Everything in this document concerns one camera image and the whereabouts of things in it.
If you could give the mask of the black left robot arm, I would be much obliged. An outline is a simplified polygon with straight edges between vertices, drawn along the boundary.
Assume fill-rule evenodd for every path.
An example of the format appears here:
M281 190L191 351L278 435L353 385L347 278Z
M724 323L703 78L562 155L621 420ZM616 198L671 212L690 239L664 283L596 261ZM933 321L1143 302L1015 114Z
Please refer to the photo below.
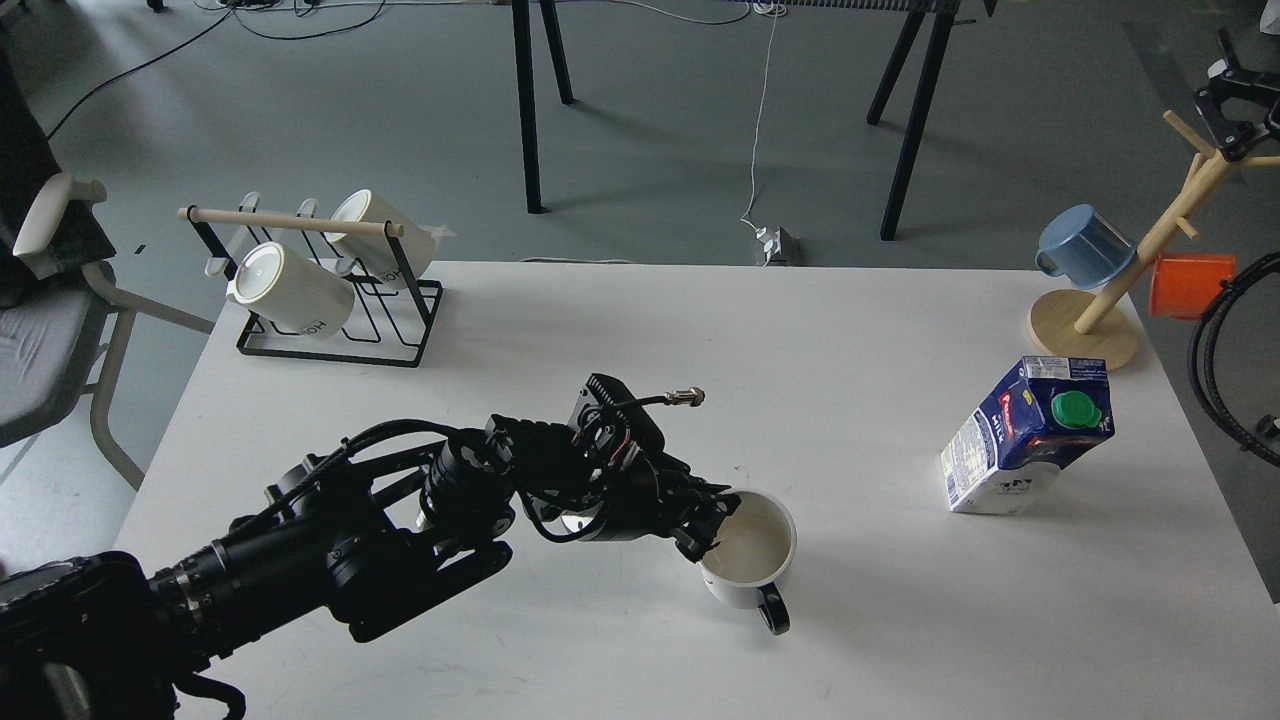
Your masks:
M637 398L594 373L564 424L384 421L308 455L261 512L152 575L108 551L9 577L3 716L172 719L187 694L242 719L242 692L204 675L212 659L320 607L374 641L499 573L517 506L556 543L655 536L696 562L740 500L669 456L646 407L703 401Z

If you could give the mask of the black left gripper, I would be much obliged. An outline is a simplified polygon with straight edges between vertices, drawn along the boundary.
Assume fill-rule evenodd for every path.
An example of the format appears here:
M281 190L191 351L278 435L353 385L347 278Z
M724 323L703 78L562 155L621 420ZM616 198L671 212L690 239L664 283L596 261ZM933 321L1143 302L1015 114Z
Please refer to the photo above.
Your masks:
M535 528L557 543L671 538L690 562L719 541L742 500L695 477L666 452L650 405L700 406L698 387L636 397L618 378L593 373L567 423L492 415L488 443Z

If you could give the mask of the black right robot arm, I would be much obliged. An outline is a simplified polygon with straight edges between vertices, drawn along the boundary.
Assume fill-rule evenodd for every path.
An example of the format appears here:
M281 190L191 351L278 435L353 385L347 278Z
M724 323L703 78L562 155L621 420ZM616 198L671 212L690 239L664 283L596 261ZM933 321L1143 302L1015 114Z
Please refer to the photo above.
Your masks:
M1279 137L1277 73L1251 70L1242 65L1225 27L1215 31L1221 67L1210 72L1208 83L1196 91L1196 109L1212 146L1229 167L1276 165L1276 156L1254 152L1260 145L1276 143ZM1247 427L1230 410L1219 388L1216 360L1222 331L1229 327L1235 306L1256 286L1276 278L1279 254L1267 252L1226 281L1199 315L1187 350L1187 373L1190 388L1206 416L1238 446L1262 462L1276 468L1277 414L1262 416Z

